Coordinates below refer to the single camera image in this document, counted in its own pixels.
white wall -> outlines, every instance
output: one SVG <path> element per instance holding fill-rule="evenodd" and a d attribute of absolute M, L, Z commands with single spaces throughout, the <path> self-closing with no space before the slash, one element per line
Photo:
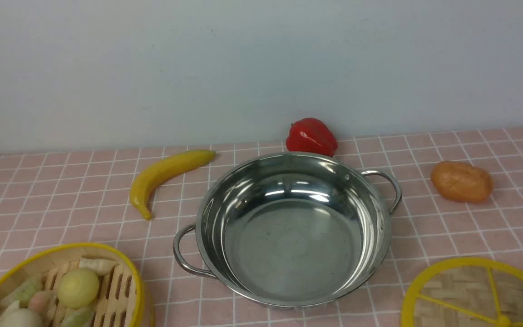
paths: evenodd
<path fill-rule="evenodd" d="M 523 0 L 0 0 L 0 151 L 523 124 Z"/>

toy onion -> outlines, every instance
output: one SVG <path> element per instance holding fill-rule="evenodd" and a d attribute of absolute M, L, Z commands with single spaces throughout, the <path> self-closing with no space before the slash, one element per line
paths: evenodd
<path fill-rule="evenodd" d="M 68 308 L 79 309 L 98 295 L 100 282 L 94 271 L 78 268 L 68 271 L 58 287 L 58 300 Z"/>

toy bell pepper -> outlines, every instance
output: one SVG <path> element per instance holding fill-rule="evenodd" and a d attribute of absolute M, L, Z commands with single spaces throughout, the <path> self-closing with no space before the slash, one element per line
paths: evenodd
<path fill-rule="evenodd" d="M 338 141 L 322 121 L 316 118 L 304 118 L 290 127 L 286 147 L 288 151 L 303 151 L 332 157 L 338 149 Z"/>

stainless steel pot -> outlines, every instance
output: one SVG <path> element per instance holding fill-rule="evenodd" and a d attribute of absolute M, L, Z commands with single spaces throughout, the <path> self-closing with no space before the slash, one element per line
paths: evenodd
<path fill-rule="evenodd" d="M 387 209 L 365 176 L 391 182 Z M 390 244 L 390 213 L 402 192 L 392 176 L 355 170 L 311 153 L 277 153 L 246 162 L 206 194 L 195 224 L 175 236 L 185 271 L 219 279 L 241 296 L 273 307 L 318 306 L 348 294 L 375 272 Z M 195 231 L 208 269 L 183 259 Z"/>

woven bamboo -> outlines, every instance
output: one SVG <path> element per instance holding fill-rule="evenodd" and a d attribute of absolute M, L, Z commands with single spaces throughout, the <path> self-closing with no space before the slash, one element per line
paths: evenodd
<path fill-rule="evenodd" d="M 42 274 L 45 290 L 54 290 L 67 271 L 78 268 L 79 259 L 110 259 L 118 264 L 100 277 L 100 291 L 94 302 L 93 327 L 152 327 L 150 296 L 136 267 L 118 250 L 103 244 L 79 243 L 59 246 L 25 260 L 0 279 L 0 300 L 36 273 Z M 44 327 L 59 327 L 74 310 L 57 299 L 44 318 Z"/>
<path fill-rule="evenodd" d="M 523 272 L 483 258 L 436 263 L 407 290 L 401 325 L 523 326 Z"/>

